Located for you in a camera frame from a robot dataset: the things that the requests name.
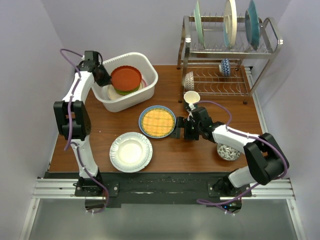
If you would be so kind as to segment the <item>pink plate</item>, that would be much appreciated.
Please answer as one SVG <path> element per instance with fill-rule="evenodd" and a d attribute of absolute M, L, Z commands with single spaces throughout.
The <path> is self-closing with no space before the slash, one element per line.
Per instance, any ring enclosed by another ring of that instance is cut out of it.
<path fill-rule="evenodd" d="M 146 86 L 147 86 L 147 84 L 146 84 L 145 80 L 142 79 L 139 88 L 140 88 L 140 89 L 143 89 L 143 88 L 145 88 Z"/>

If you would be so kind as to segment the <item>beige plate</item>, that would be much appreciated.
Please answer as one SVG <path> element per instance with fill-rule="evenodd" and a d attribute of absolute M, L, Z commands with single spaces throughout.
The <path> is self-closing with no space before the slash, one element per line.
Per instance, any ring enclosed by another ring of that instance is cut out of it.
<path fill-rule="evenodd" d="M 110 100 L 117 100 L 124 96 L 122 94 L 119 94 L 112 85 L 107 86 L 106 92 Z"/>

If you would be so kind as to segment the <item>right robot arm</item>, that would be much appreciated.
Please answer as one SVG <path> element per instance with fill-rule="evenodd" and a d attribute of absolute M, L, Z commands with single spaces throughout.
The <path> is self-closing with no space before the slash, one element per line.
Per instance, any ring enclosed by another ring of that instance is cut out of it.
<path fill-rule="evenodd" d="M 202 137 L 215 144 L 226 145 L 245 155 L 247 166 L 232 171 L 220 178 L 214 185 L 214 191 L 233 197 L 242 186 L 251 183 L 267 185 L 287 174 L 290 164 L 277 141 L 270 133 L 249 134 L 236 130 L 226 124 L 214 122 L 205 107 L 190 111 L 187 118 L 176 119 L 172 136 L 179 138 L 183 130 L 185 140 L 199 140 Z"/>

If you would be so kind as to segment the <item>blue rimmed yellow plate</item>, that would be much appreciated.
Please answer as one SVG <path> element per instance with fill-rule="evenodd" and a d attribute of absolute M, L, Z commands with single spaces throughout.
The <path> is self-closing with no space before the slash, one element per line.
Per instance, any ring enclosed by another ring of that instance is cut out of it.
<path fill-rule="evenodd" d="M 152 137 L 152 136 L 148 135 L 146 132 L 144 132 L 144 130 L 142 129 L 142 117 L 143 117 L 143 114 L 145 114 L 148 110 L 151 110 L 151 109 L 154 109 L 154 108 L 162 108 L 162 109 L 165 109 L 165 110 L 169 111 L 174 116 L 174 120 L 175 120 L 175 124 L 176 124 L 176 116 L 168 107 L 165 107 L 165 106 L 162 106 L 162 105 L 153 105 L 153 106 L 147 107 L 140 114 L 139 119 L 138 119 L 139 128 L 147 137 L 150 137 L 150 138 L 153 138 L 153 139 L 161 139 L 161 138 L 168 137 L 172 133 L 173 130 L 171 131 L 170 134 L 168 134 L 168 135 L 166 135 L 164 137 Z"/>

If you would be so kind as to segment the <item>red fluted plate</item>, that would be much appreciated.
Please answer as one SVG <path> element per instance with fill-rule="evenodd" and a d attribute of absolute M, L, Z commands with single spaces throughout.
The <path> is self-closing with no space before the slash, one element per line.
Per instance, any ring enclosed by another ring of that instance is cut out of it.
<path fill-rule="evenodd" d="M 111 81 L 117 91 L 131 92 L 140 86 L 142 74 L 133 66 L 123 65 L 112 71 Z"/>

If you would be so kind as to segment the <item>lime green plate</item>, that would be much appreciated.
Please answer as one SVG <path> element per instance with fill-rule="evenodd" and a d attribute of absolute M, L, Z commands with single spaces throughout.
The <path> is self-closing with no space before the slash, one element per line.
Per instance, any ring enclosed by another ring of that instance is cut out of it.
<path fill-rule="evenodd" d="M 118 94 L 120 95 L 128 95 L 128 94 L 131 94 L 131 93 L 134 93 L 136 91 L 138 91 L 140 89 L 140 85 L 132 90 L 128 90 L 128 91 L 121 91 L 119 89 L 114 89 Z"/>

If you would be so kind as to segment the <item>white scalloped plate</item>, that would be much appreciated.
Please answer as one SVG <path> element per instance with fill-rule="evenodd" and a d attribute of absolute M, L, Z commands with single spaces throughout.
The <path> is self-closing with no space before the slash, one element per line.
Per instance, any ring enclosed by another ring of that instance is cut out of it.
<path fill-rule="evenodd" d="M 141 171 L 150 163 L 152 156 L 150 140 L 138 132 L 127 132 L 118 136 L 109 149 L 110 162 L 124 173 Z"/>

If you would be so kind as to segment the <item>yellow woven plate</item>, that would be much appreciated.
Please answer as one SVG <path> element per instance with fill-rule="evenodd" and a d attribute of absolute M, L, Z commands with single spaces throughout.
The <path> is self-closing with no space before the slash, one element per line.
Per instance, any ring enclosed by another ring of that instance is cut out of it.
<path fill-rule="evenodd" d="M 151 137 L 162 138 L 169 135 L 174 125 L 174 116 L 164 108 L 153 108 L 142 115 L 142 129 Z"/>

